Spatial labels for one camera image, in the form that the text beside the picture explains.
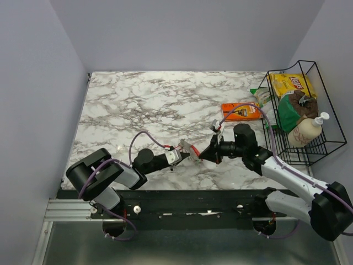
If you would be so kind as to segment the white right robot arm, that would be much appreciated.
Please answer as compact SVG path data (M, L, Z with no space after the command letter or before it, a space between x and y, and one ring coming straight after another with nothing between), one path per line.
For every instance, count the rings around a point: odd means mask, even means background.
M328 184L284 163L258 145L255 132L248 124L238 124L233 128L234 141L224 140L217 120L210 128L214 135L208 147L200 153L200 159L220 164L224 157L241 158L247 169L280 183L294 193L290 196L268 189L268 193L253 204L258 215L277 212L292 216L310 224L327 241L335 241L352 225L352 203L342 184Z

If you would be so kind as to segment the red handled steel key organizer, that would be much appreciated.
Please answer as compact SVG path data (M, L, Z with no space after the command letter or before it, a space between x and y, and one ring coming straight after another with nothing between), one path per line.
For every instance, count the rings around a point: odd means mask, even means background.
M180 151L190 155L189 159L194 164L199 165L201 163L201 159L199 158L200 152L193 144L188 143L185 139L181 139L178 146Z

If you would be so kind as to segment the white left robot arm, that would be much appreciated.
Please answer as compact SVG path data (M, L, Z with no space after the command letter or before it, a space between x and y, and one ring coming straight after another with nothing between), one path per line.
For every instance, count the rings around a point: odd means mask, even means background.
M147 182L147 174L172 168L189 156L189 153L176 149L165 149L160 155L142 149L128 166L101 148L70 166L66 177L80 199L96 202L108 217L116 218L122 213L123 198L110 186L113 182L130 190L139 189Z

